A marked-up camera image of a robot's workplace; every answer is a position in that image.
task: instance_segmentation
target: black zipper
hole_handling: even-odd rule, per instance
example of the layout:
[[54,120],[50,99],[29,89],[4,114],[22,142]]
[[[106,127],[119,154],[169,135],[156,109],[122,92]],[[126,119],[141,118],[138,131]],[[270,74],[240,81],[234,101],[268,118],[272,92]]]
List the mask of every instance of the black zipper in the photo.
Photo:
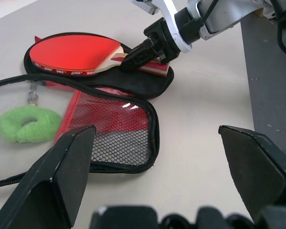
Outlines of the black zipper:
[[[156,113],[155,108],[146,100],[141,100],[133,97],[127,97],[127,96],[121,96],[121,95],[114,95],[111,93],[103,92],[95,88],[88,87],[82,83],[79,83],[73,79],[69,79],[62,76],[57,75],[51,75],[51,74],[25,74],[20,76],[15,76],[11,78],[7,78],[4,80],[0,80],[0,87],[10,84],[10,83],[19,83],[23,81],[51,81],[55,83],[60,83],[63,85],[70,86],[76,90],[82,91],[86,94],[90,94],[92,96],[101,97],[101,98],[107,98],[111,100],[119,100],[119,101],[125,101],[130,102],[136,105],[139,105],[141,108],[143,108],[145,111],[148,111],[151,113],[151,123],[149,123],[148,128],[148,136],[149,136],[149,147],[151,147],[152,157],[146,162],[145,164],[134,166],[129,169],[93,169],[93,166],[90,169],[90,173],[141,173],[146,170],[148,170],[155,162],[156,158],[159,154],[159,147],[160,147],[160,133],[159,133],[159,120]],[[5,180],[0,181],[0,187],[10,184],[16,184],[19,183],[22,177],[25,173],[10,177]]]

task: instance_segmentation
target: green sponge ring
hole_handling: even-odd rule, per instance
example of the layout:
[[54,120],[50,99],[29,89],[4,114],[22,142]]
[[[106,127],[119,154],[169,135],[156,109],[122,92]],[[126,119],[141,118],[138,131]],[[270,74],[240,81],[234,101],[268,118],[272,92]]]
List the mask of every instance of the green sponge ring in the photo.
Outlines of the green sponge ring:
[[43,142],[55,137],[60,123],[54,111],[27,105],[0,116],[0,135],[9,142]]

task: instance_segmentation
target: black mesh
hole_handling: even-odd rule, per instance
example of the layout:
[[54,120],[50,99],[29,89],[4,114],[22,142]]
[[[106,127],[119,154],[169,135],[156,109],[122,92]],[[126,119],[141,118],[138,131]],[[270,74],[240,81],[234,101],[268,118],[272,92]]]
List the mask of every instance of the black mesh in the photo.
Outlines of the black mesh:
[[144,165],[152,156],[147,112],[137,104],[95,97],[76,91],[66,111],[58,136],[95,125],[92,162]]

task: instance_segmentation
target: black cable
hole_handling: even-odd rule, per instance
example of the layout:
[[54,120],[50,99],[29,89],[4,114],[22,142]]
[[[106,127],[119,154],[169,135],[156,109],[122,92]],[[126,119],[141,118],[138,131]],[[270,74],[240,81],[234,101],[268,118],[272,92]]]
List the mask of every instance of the black cable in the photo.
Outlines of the black cable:
[[276,14],[276,21],[277,21],[277,44],[278,44],[278,47],[283,51],[283,53],[286,54],[286,46],[284,45],[283,43],[283,29],[282,29],[282,25],[281,25],[281,22],[280,22],[280,19],[282,17],[282,10],[280,8],[280,6],[278,5],[277,1],[276,0],[270,0],[272,6],[273,6],[273,9],[275,11],[275,14]]
[[218,3],[218,0],[213,0],[209,6],[209,8],[207,9],[204,17],[202,18],[203,23],[206,22],[206,20],[208,19],[208,17],[210,16],[210,14],[212,13],[214,7],[216,6],[216,4]]

